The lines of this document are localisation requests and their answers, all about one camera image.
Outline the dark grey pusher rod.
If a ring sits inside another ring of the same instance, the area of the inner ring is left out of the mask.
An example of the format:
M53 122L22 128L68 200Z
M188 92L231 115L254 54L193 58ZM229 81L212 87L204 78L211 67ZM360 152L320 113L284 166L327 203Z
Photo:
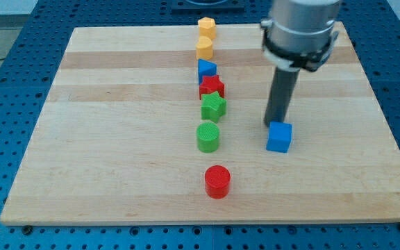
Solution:
M284 122L298 75L299 71L288 72L278 67L275 69L265 109L266 127L269 127L271 122Z

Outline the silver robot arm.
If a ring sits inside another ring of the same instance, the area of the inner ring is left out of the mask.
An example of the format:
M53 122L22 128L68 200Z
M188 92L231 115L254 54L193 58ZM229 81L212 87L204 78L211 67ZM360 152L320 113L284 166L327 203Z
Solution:
M274 0L260 23L262 52L274 64L264 123L283 122L299 72L316 72L330 58L340 0Z

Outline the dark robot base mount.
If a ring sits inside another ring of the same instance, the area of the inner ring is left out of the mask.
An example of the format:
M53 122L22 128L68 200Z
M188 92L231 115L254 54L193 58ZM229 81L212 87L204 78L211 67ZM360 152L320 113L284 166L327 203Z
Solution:
M187 11L244 11L245 4L241 0L171 0L171 11L183 13Z

